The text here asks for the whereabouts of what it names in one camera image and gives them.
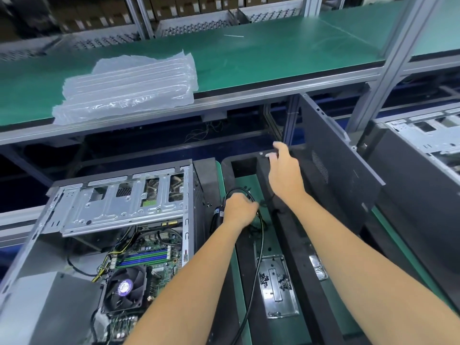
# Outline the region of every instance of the purple fan label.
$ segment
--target purple fan label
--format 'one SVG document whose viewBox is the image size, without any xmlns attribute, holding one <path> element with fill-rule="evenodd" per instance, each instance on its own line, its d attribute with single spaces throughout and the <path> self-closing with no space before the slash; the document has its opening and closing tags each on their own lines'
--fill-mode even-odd
<svg viewBox="0 0 460 345">
<path fill-rule="evenodd" d="M 126 279 L 118 284 L 117 293 L 121 297 L 125 297 L 132 290 L 133 282 L 130 279 Z"/>
</svg>

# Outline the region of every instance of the stack of plastic packaging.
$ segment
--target stack of plastic packaging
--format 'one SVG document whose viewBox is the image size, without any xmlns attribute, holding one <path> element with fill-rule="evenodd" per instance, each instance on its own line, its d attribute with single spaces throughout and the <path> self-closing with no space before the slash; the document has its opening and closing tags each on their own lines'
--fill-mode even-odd
<svg viewBox="0 0 460 345">
<path fill-rule="evenodd" d="M 53 108 L 54 123 L 171 109 L 193 103 L 198 90 L 192 54 L 167 59 L 121 56 L 99 60 L 89 75 L 64 82 L 65 101 Z"/>
</svg>

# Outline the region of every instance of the motherboard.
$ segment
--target motherboard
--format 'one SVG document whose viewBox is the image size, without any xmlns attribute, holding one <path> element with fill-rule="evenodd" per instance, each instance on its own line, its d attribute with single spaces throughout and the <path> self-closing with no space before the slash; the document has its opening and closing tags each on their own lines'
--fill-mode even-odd
<svg viewBox="0 0 460 345">
<path fill-rule="evenodd" d="M 138 227 L 129 248 L 111 256 L 100 305 L 109 320 L 104 334 L 107 343 L 126 340 L 182 267 L 180 224 L 173 221 L 159 228 Z"/>
</svg>

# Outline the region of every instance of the person's left hand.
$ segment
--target person's left hand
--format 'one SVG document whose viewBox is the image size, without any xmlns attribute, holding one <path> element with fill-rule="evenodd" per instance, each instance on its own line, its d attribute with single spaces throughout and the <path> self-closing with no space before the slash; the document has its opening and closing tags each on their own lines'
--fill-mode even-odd
<svg viewBox="0 0 460 345">
<path fill-rule="evenodd" d="M 240 192 L 234 193 L 225 203 L 224 224 L 241 231 L 253 222 L 258 208 L 257 202 L 251 202 Z"/>
</svg>

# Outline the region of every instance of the hand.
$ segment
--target hand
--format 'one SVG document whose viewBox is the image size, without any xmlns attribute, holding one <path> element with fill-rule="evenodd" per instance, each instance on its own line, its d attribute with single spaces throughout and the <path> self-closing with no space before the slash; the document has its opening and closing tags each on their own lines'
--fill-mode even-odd
<svg viewBox="0 0 460 345">
<path fill-rule="evenodd" d="M 279 157 L 270 153 L 270 173 L 268 181 L 271 189 L 288 206 L 305 194 L 304 181 L 300 174 L 299 161 L 289 154 L 288 146 L 281 142 L 273 142 L 278 149 Z"/>
<path fill-rule="evenodd" d="M 225 203 L 224 224 L 241 231 L 253 222 L 258 208 L 257 202 L 251 202 L 240 192 L 234 193 Z"/>
</svg>

